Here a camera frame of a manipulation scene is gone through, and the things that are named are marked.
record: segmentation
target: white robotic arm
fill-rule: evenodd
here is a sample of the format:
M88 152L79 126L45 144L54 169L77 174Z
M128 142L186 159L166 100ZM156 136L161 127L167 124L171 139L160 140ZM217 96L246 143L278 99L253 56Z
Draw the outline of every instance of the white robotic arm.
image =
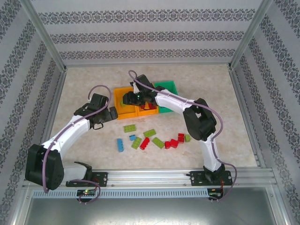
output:
M115 107L111 107L109 110L105 108L97 114L89 116L86 119L83 118L104 107L107 101L108 98L106 96L94 94L91 102L86 103L83 107L76 110L71 121L54 137L41 145L32 145L28 150L25 178L42 185L44 154L51 147L47 157L45 173L46 187L48 189L54 190L64 181L90 180L92 173L91 166L80 162L63 163L62 159L80 136L88 132L91 128L95 129L94 126L96 124L101 124L103 127L103 123L118 117Z
M148 87L154 88L145 75L136 77L136 80ZM218 150L215 140L213 140L213 144L217 157L215 157L212 149L211 140L216 131L215 125L217 122L210 111L188 103L195 102L207 106L206 102L201 98L194 101L177 96L159 86L156 89L161 93L145 88L135 81L130 84L134 90L124 95L123 103L142 106L145 102L148 102L153 105L169 108L184 116L188 132L194 139L199 141L204 158L206 178L209 181L216 180L225 170L224 165L217 160Z
M162 92L166 93L167 95L158 93L155 97L155 101L158 106L161 107L166 107L174 112L183 115L183 112L185 111L186 108L190 108L192 105L187 104L184 102L194 102L194 100L191 99L186 99L177 95L172 94L173 96L177 96L181 98L184 102L179 101L178 99L171 97L170 94L171 92L168 91L167 89L161 90ZM214 172L218 170L218 168L221 166L221 163L217 161L215 158L213 151L212 151L212 146L211 146L211 138L213 137L214 133L208 136L206 141L199 140L200 148L202 150L203 158L204 158L204 166L208 170ZM214 146L215 146L215 152L218 156L218 150L216 146L216 141L214 140Z

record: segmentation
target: red lego brick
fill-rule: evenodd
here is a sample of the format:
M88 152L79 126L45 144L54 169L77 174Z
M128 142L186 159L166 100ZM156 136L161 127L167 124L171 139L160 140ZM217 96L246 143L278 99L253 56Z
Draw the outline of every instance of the red lego brick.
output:
M174 140L174 139L171 139L170 144L171 144L171 147L177 148L177 146L178 146L178 141L176 141L176 140Z
M149 142L150 142L150 139L148 137L146 137L145 140L142 142L140 149L145 150L145 148L147 147Z
M184 143L184 134L178 134L178 142Z
M165 142L165 149L169 149L171 147L171 143L170 142Z
M152 105L151 103L148 103L149 109L156 109L156 105Z

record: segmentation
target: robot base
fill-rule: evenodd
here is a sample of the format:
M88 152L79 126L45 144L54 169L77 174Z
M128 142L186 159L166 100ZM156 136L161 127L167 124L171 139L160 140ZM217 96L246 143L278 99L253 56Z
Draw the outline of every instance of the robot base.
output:
M213 181L207 179L205 171L191 171L187 176L191 178L192 186L221 186L221 181L223 181L224 186L231 186L233 184L231 173L227 170L223 171L220 177Z
M107 185L107 176L108 173L106 172L92 172L90 181L96 182L99 184L100 187L106 187ZM66 182L66 187L74 188L74 187L95 187L95 185L91 183L84 183L84 182L73 182L68 181Z

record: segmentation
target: wall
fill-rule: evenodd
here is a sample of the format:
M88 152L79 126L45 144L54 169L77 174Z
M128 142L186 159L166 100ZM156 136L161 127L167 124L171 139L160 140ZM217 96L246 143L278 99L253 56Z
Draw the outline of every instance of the wall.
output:
M230 62L261 0L33 0L65 64Z
M40 143L61 75L17 0L0 1L0 225L24 180L27 149Z
M235 68L265 163L300 223L300 1L275 0Z

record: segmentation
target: green container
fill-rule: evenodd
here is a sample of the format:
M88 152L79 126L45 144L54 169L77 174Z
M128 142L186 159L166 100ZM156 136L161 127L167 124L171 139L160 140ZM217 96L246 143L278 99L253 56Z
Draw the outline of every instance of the green container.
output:
M164 82L154 83L154 87L156 88L157 86L166 88L169 92L178 95L174 81L164 81ZM159 107L159 113L167 113L167 112L172 112L172 110L165 107Z

